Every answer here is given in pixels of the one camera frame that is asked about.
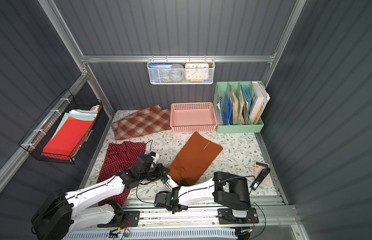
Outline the rust orange skirt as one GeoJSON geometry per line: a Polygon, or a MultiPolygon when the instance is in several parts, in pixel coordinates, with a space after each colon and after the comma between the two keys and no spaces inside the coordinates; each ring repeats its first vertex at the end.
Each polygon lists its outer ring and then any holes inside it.
{"type": "Polygon", "coordinates": [[[180,185],[194,185],[222,152],[223,147],[195,132],[169,166],[169,175],[180,185]]]}

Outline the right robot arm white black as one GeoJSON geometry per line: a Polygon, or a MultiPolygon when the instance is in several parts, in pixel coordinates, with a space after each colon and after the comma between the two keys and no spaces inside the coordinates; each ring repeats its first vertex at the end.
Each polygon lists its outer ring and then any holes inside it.
{"type": "Polygon", "coordinates": [[[213,178],[193,186],[178,186],[169,179],[169,190],[156,194],[154,206],[177,213],[186,211],[193,204],[213,200],[229,208],[235,218],[246,218],[252,208],[249,177],[215,172],[213,178]]]}

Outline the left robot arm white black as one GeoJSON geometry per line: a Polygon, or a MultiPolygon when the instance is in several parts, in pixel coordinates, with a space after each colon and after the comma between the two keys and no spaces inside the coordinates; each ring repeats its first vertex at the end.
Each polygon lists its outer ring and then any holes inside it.
{"type": "Polygon", "coordinates": [[[148,179],[166,177],[170,169],[156,162],[156,154],[138,157],[132,167],[93,186],[64,193],[51,193],[32,217],[31,232],[39,240],[61,240],[67,234],[83,228],[125,228],[137,219],[128,217],[120,204],[112,201],[103,206],[97,203],[127,193],[148,179]]]}

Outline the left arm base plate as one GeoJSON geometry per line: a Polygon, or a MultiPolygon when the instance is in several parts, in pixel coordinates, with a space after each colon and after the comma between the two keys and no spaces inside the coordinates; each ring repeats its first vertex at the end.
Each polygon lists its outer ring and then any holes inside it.
{"type": "Polygon", "coordinates": [[[98,228],[129,228],[137,227],[140,218],[140,211],[127,211],[116,215],[107,224],[98,224],[98,228]]]}

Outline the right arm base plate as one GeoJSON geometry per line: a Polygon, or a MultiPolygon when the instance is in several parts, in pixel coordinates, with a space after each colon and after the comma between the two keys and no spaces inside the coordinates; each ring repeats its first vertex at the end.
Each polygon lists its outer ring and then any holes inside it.
{"type": "Polygon", "coordinates": [[[249,208],[247,211],[220,208],[218,209],[218,218],[221,225],[259,223],[258,213],[255,208],[249,208]]]}

